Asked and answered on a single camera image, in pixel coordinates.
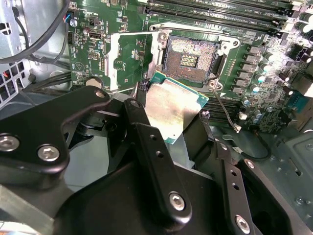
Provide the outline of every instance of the motherboard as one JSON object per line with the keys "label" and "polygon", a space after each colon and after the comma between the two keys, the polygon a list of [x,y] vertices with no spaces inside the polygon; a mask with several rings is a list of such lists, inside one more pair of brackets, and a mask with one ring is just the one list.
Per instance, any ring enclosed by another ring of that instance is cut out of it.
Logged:
{"label": "motherboard", "polygon": [[313,97],[311,3],[72,1],[72,82],[129,92],[159,71],[209,97],[204,121],[228,125],[226,108],[238,130],[274,133],[301,122],[295,117]]}

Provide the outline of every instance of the ram slot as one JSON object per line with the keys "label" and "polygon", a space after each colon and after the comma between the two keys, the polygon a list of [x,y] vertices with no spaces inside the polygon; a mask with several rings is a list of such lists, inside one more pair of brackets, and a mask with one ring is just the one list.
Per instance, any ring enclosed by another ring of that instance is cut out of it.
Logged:
{"label": "ram slot", "polygon": [[[171,15],[171,16],[179,16],[180,18],[190,18],[198,21],[204,21],[203,17],[193,15],[190,13],[185,13],[185,12],[178,12],[170,9],[164,9],[160,7],[150,7],[147,13],[150,13],[151,15]],[[210,23],[215,23],[215,24],[221,24],[224,26],[228,27],[235,27],[235,28],[245,28],[248,30],[254,30],[254,31],[259,31],[259,32],[264,32],[268,33],[269,28],[268,27],[263,27],[263,26],[255,26],[251,24],[245,24],[245,23],[237,23],[237,22],[232,22],[232,21],[227,21],[227,20],[221,20],[218,18],[207,18],[204,22],[210,22]]]}

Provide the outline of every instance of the wire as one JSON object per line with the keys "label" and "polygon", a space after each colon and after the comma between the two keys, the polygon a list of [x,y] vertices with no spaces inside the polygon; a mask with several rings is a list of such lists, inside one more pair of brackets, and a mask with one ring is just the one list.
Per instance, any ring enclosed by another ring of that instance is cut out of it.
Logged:
{"label": "wire", "polygon": [[35,84],[29,85],[28,87],[26,87],[25,89],[23,89],[23,92],[30,92],[36,89],[40,89],[42,87],[47,87],[47,86],[53,86],[56,85],[55,82],[59,82],[58,84],[64,83],[65,79],[64,78],[69,78],[70,79],[71,73],[70,72],[66,72],[66,73],[62,73],[50,78],[47,78],[44,81],[40,81],[37,82]]}
{"label": "wire", "polygon": [[264,148],[267,150],[267,152],[268,152],[267,155],[265,157],[262,157],[262,158],[253,157],[253,156],[251,156],[245,152],[242,152],[241,155],[245,158],[252,160],[252,161],[257,161],[257,162],[266,161],[267,159],[269,159],[272,156],[272,151],[271,151],[270,147],[268,146],[268,144],[265,142],[265,140],[261,137],[261,135],[258,131],[255,130],[254,134],[259,139],[259,141],[264,146]]}
{"label": "wire", "polygon": [[[22,34],[23,34],[23,36],[25,38],[26,48],[29,48],[29,38],[27,36],[27,33],[26,33],[26,30],[25,30],[24,26],[22,25],[21,21],[19,20],[19,18],[17,16],[15,16],[15,21],[19,25],[19,27],[21,28]],[[48,59],[46,57],[37,58],[33,54],[31,54],[27,59],[31,60],[31,61],[37,61],[37,62],[43,63],[43,64],[54,64],[54,65],[59,66],[59,67],[61,67],[63,69],[69,70],[70,69],[69,65],[63,64],[62,62],[58,61],[60,59],[60,57],[64,54],[64,51],[66,49],[67,37],[68,37],[68,24],[66,23],[63,45],[62,45],[60,53],[54,59]]]}
{"label": "wire", "polygon": [[26,48],[22,52],[9,56],[3,59],[0,59],[0,64],[9,64],[14,63],[16,61],[19,61],[21,59],[24,59],[28,56],[30,56],[32,53],[36,52],[38,49],[40,49],[46,42],[51,38],[51,36],[54,34],[55,30],[59,26],[59,23],[63,20],[64,15],[66,14],[68,7],[69,7],[70,0],[65,0],[65,3],[58,13],[55,20],[52,22],[52,24],[49,26],[46,32],[43,33],[43,35],[29,48]]}
{"label": "wire", "polygon": [[223,102],[221,101],[219,95],[215,92],[214,89],[213,89],[213,93],[214,93],[216,99],[219,101],[221,107],[223,108],[223,110],[224,110],[224,112],[225,112],[225,114],[226,114],[226,116],[227,116],[227,120],[228,120],[229,124],[230,124],[231,127],[234,129],[234,131],[236,131],[236,133],[239,133],[239,131],[237,130],[236,126],[235,126],[234,123],[232,122],[232,120],[231,120],[231,118],[230,118],[230,115],[229,115],[229,113],[227,112],[227,109],[226,109],[225,106],[223,105]]}

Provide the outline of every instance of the black cable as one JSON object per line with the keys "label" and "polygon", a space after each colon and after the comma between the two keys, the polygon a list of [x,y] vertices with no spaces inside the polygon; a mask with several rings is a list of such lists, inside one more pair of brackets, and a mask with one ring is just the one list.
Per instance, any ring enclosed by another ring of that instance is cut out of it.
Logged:
{"label": "black cable", "polygon": [[261,137],[260,133],[258,131],[254,131],[254,134],[256,135],[256,137],[259,139],[259,141],[261,142],[261,144],[263,145],[263,147],[267,150],[267,155],[265,157],[262,157],[262,158],[256,158],[256,157],[253,157],[245,152],[242,152],[241,155],[244,157],[244,158],[248,158],[252,161],[256,161],[256,162],[262,162],[262,161],[266,161],[267,159],[269,159],[271,156],[272,156],[272,151],[269,147],[269,145],[265,142],[265,140]]}
{"label": "black cable", "polygon": [[24,59],[28,56],[30,56],[32,53],[36,52],[38,49],[40,49],[46,42],[51,38],[51,36],[54,34],[55,30],[59,26],[59,23],[63,21],[63,17],[68,11],[69,7],[69,2],[70,0],[65,0],[65,3],[58,13],[57,17],[55,20],[52,22],[52,24],[49,26],[46,32],[43,33],[43,35],[34,43],[32,44],[29,48],[26,48],[22,52],[9,56],[3,59],[0,59],[0,64],[9,64],[9,63],[14,63],[16,61],[19,61],[21,59]]}
{"label": "black cable", "polygon": [[62,74],[59,74],[59,75],[47,78],[44,81],[40,81],[40,82],[37,82],[35,84],[29,85],[28,87],[23,89],[23,92],[30,92],[30,91],[33,91],[33,90],[36,90],[36,89],[40,89],[42,87],[46,87],[48,84],[54,83],[56,81],[60,82],[64,78],[70,78],[70,76],[71,76],[71,73],[70,72],[66,72],[66,73],[62,73]]}
{"label": "black cable", "polygon": [[[19,20],[19,18],[16,15],[14,17],[15,17],[16,23],[21,28],[22,34],[23,34],[23,36],[25,38],[26,48],[29,48],[29,38],[27,36],[26,30],[25,30],[24,26],[22,25],[21,21]],[[61,67],[61,68],[66,69],[66,70],[69,70],[70,69],[69,65],[64,64],[64,63],[58,61],[59,58],[64,54],[65,48],[67,46],[67,37],[68,37],[68,24],[66,23],[66,25],[65,25],[65,35],[64,35],[62,49],[61,49],[60,53],[54,59],[48,59],[46,57],[37,58],[33,54],[31,54],[27,59],[31,60],[31,61],[37,61],[37,62],[43,63],[43,64],[54,64],[54,65],[56,65],[58,67]]]}

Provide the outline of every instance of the screw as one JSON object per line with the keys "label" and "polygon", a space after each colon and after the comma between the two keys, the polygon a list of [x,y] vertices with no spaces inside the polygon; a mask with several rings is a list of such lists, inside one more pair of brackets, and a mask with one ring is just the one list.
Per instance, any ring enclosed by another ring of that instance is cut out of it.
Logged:
{"label": "screw", "polygon": [[14,136],[0,136],[0,151],[11,152],[20,146],[20,141]]}
{"label": "screw", "polygon": [[244,232],[244,234],[249,234],[250,233],[250,226],[248,223],[243,219],[240,215],[237,215],[235,217],[236,224],[237,226],[241,229],[241,231]]}
{"label": "screw", "polygon": [[56,147],[46,145],[38,150],[38,157],[46,162],[53,162],[60,156],[60,152]]}
{"label": "screw", "polygon": [[160,39],[161,40],[167,40],[167,34],[166,33],[160,33]]}
{"label": "screw", "polygon": [[298,205],[303,205],[303,203],[304,203],[304,200],[303,200],[303,198],[302,197],[297,197],[296,199],[295,199],[295,202],[298,204]]}
{"label": "screw", "polygon": [[69,25],[72,26],[73,28],[76,28],[77,25],[78,25],[78,22],[77,22],[77,20],[75,20],[75,19],[71,19],[71,20],[69,21]]}
{"label": "screw", "polygon": [[170,194],[170,203],[177,211],[182,211],[185,208],[184,199],[177,193]]}
{"label": "screw", "polygon": [[248,166],[249,166],[251,169],[254,169],[254,165],[253,165],[253,163],[252,163],[252,162],[247,161],[247,164],[248,164]]}
{"label": "screw", "polygon": [[313,144],[311,144],[311,143],[307,144],[305,147],[306,147],[306,149],[309,150],[309,151],[312,151],[312,150],[313,150]]}
{"label": "screw", "polygon": [[105,95],[102,94],[101,92],[96,92],[96,96],[98,96],[100,98],[104,98],[105,97]]}
{"label": "screw", "polygon": [[220,143],[220,146],[222,147],[222,149],[227,150],[227,146],[223,143]]}

